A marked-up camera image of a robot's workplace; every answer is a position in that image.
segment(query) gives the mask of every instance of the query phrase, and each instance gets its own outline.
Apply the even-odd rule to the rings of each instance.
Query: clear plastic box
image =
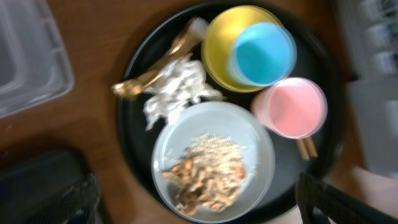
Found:
[[[0,118],[66,94],[74,79],[44,0],[0,0]]]

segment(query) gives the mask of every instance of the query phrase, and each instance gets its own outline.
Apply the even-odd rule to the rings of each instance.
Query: wooden stick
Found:
[[[301,157],[305,160],[309,160],[310,156],[308,155],[307,148],[305,147],[303,139],[297,139],[296,143],[300,151]]]
[[[304,139],[305,143],[307,144],[308,151],[312,157],[318,157],[317,149],[312,141],[311,136]]]

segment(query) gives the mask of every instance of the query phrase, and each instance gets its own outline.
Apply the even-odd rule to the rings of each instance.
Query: foil wrapper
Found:
[[[113,85],[113,92],[120,97],[134,99],[162,76],[160,71],[164,67],[188,55],[206,36],[207,27],[208,23],[204,19],[192,18],[186,28],[174,38],[171,48],[162,58],[136,79]]]
[[[200,103],[200,97],[210,101],[222,101],[222,93],[213,89],[206,81],[206,71],[201,61],[190,61],[190,55],[170,62],[160,73],[160,78],[145,92],[154,96],[146,101],[144,112],[147,118],[146,130],[163,117],[168,124],[178,121],[189,102]]]

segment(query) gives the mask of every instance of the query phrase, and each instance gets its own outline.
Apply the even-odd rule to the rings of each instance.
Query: gold wrapper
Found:
[[[204,35],[198,32],[196,27],[198,24],[196,21],[201,20],[198,17],[194,17],[188,23],[186,29],[184,29],[174,39],[170,50],[153,66],[149,67],[148,71],[140,75],[136,79],[126,80],[124,82],[115,84],[112,86],[113,92],[123,98],[135,98],[135,96],[141,94],[148,86],[153,84],[162,75],[159,73],[167,64],[174,60],[181,60],[184,56],[192,51],[194,46],[198,45]]]

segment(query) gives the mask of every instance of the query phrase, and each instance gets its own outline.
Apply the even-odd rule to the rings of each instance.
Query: black object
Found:
[[[101,223],[97,178],[69,151],[46,152],[0,172],[2,224]]]
[[[259,205],[234,222],[259,223],[278,217],[296,206],[294,185],[302,171],[315,177],[323,177],[341,151],[345,131],[345,98],[343,86],[338,80],[336,68],[328,51],[312,32],[280,9],[259,1],[209,1],[194,5],[168,18],[156,27],[138,47],[127,67],[123,80],[134,78],[144,72],[170,48],[174,37],[193,16],[200,16],[211,22],[221,12],[239,5],[255,5],[269,10],[277,16],[294,37],[297,44],[297,64],[294,77],[305,77],[317,83],[325,93],[328,102],[328,116],[325,125],[313,135],[318,149],[318,159],[304,161],[294,140],[271,134],[275,148],[275,175],[266,196]],[[201,60],[200,48],[193,52],[193,60]],[[227,101],[249,110],[252,99],[258,93],[235,93],[218,86],[209,76],[206,81],[221,90]],[[146,117],[143,106],[151,95],[142,94],[136,100],[118,102],[118,128],[124,158],[133,174],[147,192],[166,209],[167,206],[155,189],[151,174],[152,149],[164,127],[158,121],[150,131],[145,131]]]
[[[398,224],[398,220],[371,208],[309,174],[301,174],[296,200],[304,224]]]

